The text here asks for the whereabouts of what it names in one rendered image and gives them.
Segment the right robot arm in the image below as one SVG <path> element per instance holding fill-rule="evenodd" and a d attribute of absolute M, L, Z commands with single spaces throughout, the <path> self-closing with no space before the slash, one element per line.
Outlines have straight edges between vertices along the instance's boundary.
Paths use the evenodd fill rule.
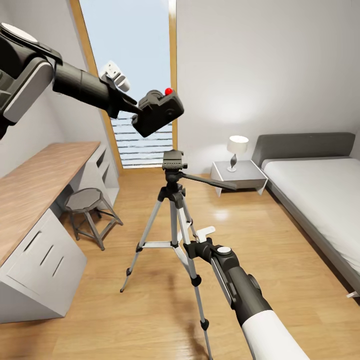
<path fill-rule="evenodd" d="M 262 296 L 257 280 L 240 267 L 235 252 L 206 237 L 215 231 L 214 226 L 198 230 L 197 241 L 183 246 L 190 259 L 201 257 L 212 265 L 253 360 L 310 360 Z"/>

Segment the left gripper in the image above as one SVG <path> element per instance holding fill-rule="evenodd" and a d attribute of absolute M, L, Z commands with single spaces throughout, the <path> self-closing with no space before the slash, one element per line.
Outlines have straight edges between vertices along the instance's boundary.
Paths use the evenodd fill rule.
<path fill-rule="evenodd" d="M 95 75 L 80 70 L 81 80 L 78 101 L 106 110 L 110 118 L 116 119 L 120 111 L 143 114 L 144 110 L 137 107 L 137 101 L 119 88 L 113 90 L 110 85 Z"/>

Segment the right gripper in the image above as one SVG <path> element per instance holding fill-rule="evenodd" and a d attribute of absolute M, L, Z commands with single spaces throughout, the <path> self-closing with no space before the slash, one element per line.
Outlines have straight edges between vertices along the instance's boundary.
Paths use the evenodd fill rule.
<path fill-rule="evenodd" d="M 190 244 L 183 243 L 185 251 L 188 252 L 190 259 L 201 257 L 204 260 L 204 249 L 212 245 L 212 238 L 207 237 L 205 242 L 192 241 Z"/>

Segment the digital camera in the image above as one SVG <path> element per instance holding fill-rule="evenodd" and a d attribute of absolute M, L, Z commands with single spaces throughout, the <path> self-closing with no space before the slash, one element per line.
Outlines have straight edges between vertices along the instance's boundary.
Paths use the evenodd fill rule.
<path fill-rule="evenodd" d="M 138 102 L 142 114 L 134 114 L 131 118 L 132 126 L 147 138 L 160 128 L 184 114 L 185 110 L 176 91 L 166 88 L 164 94 L 152 89 Z"/>

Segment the camera tripod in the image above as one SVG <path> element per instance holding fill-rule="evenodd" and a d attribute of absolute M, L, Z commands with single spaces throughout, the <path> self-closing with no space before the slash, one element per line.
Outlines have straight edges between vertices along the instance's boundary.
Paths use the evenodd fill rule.
<path fill-rule="evenodd" d="M 182 150 L 171 149 L 165 150 L 163 154 L 163 164 L 162 169 L 165 171 L 165 179 L 167 181 L 167 185 L 163 186 L 160 190 L 160 193 L 157 197 L 157 202 L 154 206 L 154 209 L 151 213 L 150 219 L 147 223 L 146 229 L 142 236 L 142 239 L 138 243 L 136 247 L 136 254 L 131 264 L 131 267 L 126 270 L 126 280 L 120 292 L 122 293 L 126 283 L 129 279 L 129 276 L 132 274 L 133 267 L 137 261 L 137 258 L 140 252 L 144 248 L 173 248 L 176 252 L 177 256 L 179 257 L 180 261 L 182 262 L 183 266 L 185 267 L 186 271 L 188 272 L 191 283 L 194 286 L 195 295 L 197 299 L 197 304 L 199 308 L 200 314 L 200 325 L 204 331 L 205 341 L 207 345 L 209 360 L 213 360 L 210 343 L 208 339 L 207 329 L 209 327 L 209 321 L 204 317 L 200 292 L 199 292 L 199 285 L 202 282 L 202 278 L 199 274 L 196 273 L 194 259 L 190 259 L 188 256 L 188 252 L 186 251 L 186 255 L 183 252 L 182 248 L 180 247 L 180 243 L 183 239 L 183 243 L 186 245 L 190 244 L 188 229 L 191 227 L 192 235 L 197 241 L 197 237 L 195 236 L 195 229 L 193 226 L 193 219 L 191 218 L 185 196 L 186 196 L 186 188 L 183 188 L 183 185 L 178 183 L 180 179 L 186 178 L 194 181 L 203 182 L 206 184 L 210 184 L 211 186 L 215 186 L 218 188 L 222 188 L 229 191 L 236 191 L 238 189 L 237 184 L 219 181 L 216 179 L 207 179 L 202 178 L 194 175 L 189 175 L 183 173 L 182 169 L 187 169 L 188 164 L 182 163 L 182 156 L 184 152 Z M 171 240 L 169 241 L 146 241 L 146 238 L 150 232 L 150 229 L 153 225 L 153 222 L 156 218 L 156 215 L 161 207 L 162 202 L 165 198 L 168 198 L 170 201 L 170 219 L 171 219 Z M 180 232 L 178 233 L 178 226 L 177 226 L 177 215 L 180 224 Z"/>

